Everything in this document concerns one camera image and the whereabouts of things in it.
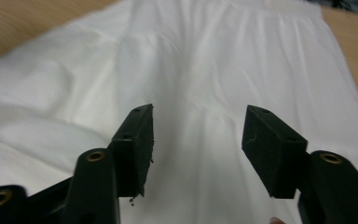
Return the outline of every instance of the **table surface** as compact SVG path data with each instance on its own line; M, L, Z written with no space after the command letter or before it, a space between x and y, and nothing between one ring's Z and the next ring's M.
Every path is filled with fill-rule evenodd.
M0 55L46 30L117 0L0 0ZM358 14L323 7L358 88Z

